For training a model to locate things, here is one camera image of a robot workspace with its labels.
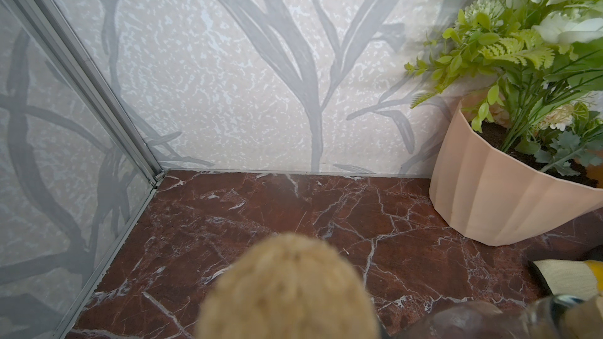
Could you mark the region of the glass bottle with red label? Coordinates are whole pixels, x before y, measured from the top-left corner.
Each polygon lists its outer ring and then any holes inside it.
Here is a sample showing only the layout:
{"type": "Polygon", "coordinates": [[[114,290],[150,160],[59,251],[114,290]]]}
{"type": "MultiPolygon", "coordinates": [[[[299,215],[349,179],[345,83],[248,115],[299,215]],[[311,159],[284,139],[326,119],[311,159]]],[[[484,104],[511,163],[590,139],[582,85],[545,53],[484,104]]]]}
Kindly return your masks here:
{"type": "Polygon", "coordinates": [[[267,237],[217,278],[196,338],[380,338],[382,326],[356,268],[327,242],[267,237]]]}

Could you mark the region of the short glass bottle gold label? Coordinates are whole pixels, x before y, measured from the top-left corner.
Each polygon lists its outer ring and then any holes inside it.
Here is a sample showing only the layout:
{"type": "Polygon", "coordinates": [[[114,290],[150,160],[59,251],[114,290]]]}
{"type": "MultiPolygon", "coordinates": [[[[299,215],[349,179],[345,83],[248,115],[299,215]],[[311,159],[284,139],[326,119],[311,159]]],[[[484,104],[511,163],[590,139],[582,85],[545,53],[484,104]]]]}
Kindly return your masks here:
{"type": "Polygon", "coordinates": [[[522,311],[504,312],[469,301],[433,312],[395,338],[601,338],[602,294],[584,301],[570,295],[539,299],[522,311]]]}

